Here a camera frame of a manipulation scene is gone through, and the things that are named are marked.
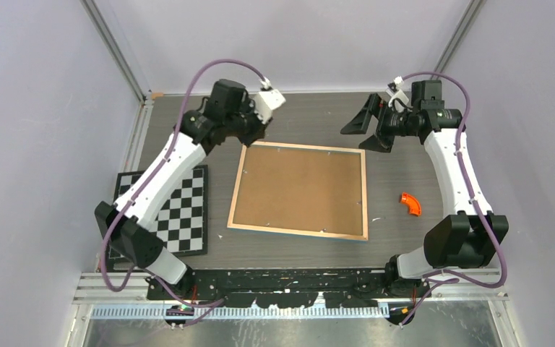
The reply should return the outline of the blue picture frame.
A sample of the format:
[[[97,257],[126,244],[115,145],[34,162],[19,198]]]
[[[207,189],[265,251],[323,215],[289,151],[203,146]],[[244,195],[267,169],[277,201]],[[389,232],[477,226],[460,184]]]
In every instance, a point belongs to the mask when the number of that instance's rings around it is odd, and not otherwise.
[[[364,150],[279,142],[242,147],[227,226],[368,241]]]

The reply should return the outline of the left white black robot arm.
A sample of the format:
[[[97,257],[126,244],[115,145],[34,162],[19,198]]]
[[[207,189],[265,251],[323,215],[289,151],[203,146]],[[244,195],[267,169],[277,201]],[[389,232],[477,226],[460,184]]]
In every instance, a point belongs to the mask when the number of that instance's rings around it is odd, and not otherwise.
[[[220,79],[199,108],[181,104],[178,121],[159,155],[115,202],[99,202],[94,215],[102,237],[99,268],[107,288],[123,291],[134,269],[150,274],[173,298],[194,287],[193,270],[150,232],[160,209],[185,175],[229,137],[250,146],[262,139],[274,112],[285,102],[265,85],[255,94]]]

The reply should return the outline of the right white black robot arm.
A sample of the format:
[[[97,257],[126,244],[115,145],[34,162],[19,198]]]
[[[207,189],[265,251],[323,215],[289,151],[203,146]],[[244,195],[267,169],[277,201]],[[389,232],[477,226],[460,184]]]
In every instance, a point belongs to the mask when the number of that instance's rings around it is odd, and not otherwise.
[[[413,280],[440,273],[463,279],[464,269],[486,267],[494,257],[504,264],[500,244],[509,230],[507,217],[496,214],[481,191],[468,154],[465,114],[445,106],[442,82],[413,82],[409,93],[403,83],[396,77],[385,98],[370,94],[340,130],[346,135],[365,134],[371,119],[376,119],[373,135],[359,148],[390,153],[396,137],[416,137],[431,159],[444,217],[426,233],[421,247],[395,255],[386,264],[384,289],[396,297],[409,291]]]

